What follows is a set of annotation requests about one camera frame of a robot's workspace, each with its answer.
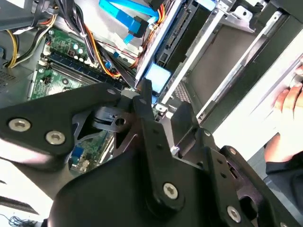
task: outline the green circuit board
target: green circuit board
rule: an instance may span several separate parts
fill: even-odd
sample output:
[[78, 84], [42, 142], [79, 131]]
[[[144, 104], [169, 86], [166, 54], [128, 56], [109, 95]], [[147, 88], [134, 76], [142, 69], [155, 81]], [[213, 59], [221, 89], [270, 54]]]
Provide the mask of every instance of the green circuit board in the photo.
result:
[[51, 50], [56, 50], [77, 60], [83, 59], [86, 61], [88, 59], [85, 44], [83, 41], [78, 40], [73, 34], [53, 28], [49, 33], [46, 43], [50, 46]]
[[[30, 100], [76, 89], [83, 86], [80, 82], [62, 75], [52, 69], [38, 65], [36, 78]], [[99, 165], [101, 156], [113, 133], [102, 131], [98, 136], [85, 140], [77, 147], [83, 148], [81, 157], [73, 162], [72, 169], [80, 174], [90, 171]]]
[[37, 69], [33, 93], [30, 99], [57, 94], [63, 91], [79, 88], [81, 86], [81, 83], [67, 78], [52, 69], [39, 66]]

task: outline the blue connector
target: blue connector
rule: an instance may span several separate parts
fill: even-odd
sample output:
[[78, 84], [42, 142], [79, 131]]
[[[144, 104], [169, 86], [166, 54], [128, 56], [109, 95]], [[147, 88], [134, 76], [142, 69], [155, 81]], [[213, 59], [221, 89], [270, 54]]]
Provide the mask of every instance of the blue connector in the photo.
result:
[[215, 0], [196, 0], [201, 6], [204, 6], [209, 11], [213, 11], [216, 7]]

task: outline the silver screw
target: silver screw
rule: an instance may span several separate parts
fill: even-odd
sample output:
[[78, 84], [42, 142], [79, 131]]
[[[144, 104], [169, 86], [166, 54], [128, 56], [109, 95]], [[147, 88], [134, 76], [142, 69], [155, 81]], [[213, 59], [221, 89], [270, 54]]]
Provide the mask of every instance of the silver screw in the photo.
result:
[[229, 217], [231, 217], [232, 220], [234, 220], [237, 223], [240, 223], [241, 216], [240, 216], [239, 212], [234, 207], [228, 206], [227, 207], [227, 213], [228, 213]]
[[53, 145], [61, 145], [65, 142], [65, 135], [59, 131], [50, 131], [46, 134], [45, 139]]
[[205, 130], [204, 133], [205, 133], [206, 136], [210, 136], [210, 132], [209, 131]]
[[163, 191], [172, 200], [175, 200], [178, 198], [178, 190], [171, 183], [165, 183], [163, 186]]
[[180, 151], [180, 148], [178, 148], [176, 146], [173, 146], [170, 149], [170, 152], [171, 152], [172, 155], [176, 155], [179, 151]]
[[233, 148], [229, 148], [229, 151], [233, 154], [233, 155], [236, 155], [237, 152], [233, 149]]
[[9, 122], [9, 128], [19, 132], [29, 130], [30, 126], [31, 126], [30, 122], [22, 118], [16, 118]]
[[111, 93], [112, 95], [115, 95], [115, 94], [116, 94], [115, 91], [112, 90], [112, 89], [107, 89], [107, 92], [108, 92], [108, 93]]
[[140, 99], [140, 102], [142, 102], [143, 104], [146, 104], [146, 101], [144, 99]]

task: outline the black mounting arm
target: black mounting arm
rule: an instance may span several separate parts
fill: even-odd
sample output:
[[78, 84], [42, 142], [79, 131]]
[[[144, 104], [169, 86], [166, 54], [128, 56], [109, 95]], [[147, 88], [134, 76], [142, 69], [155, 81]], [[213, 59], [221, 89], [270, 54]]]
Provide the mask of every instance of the black mounting arm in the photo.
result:
[[114, 131], [114, 157], [67, 183], [48, 227], [299, 227], [290, 213], [231, 147], [221, 150], [184, 103], [172, 119], [173, 157], [154, 121], [152, 85], [121, 96], [96, 84], [0, 110], [0, 157], [56, 171], [75, 144]]

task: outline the human hand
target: human hand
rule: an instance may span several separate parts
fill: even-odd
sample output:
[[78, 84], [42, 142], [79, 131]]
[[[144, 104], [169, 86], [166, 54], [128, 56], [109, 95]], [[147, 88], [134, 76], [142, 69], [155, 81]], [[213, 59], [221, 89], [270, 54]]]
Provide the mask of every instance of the human hand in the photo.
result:
[[303, 93], [302, 83], [284, 90], [276, 100], [274, 114], [280, 135], [267, 145], [265, 160], [268, 162], [289, 161], [303, 151]]

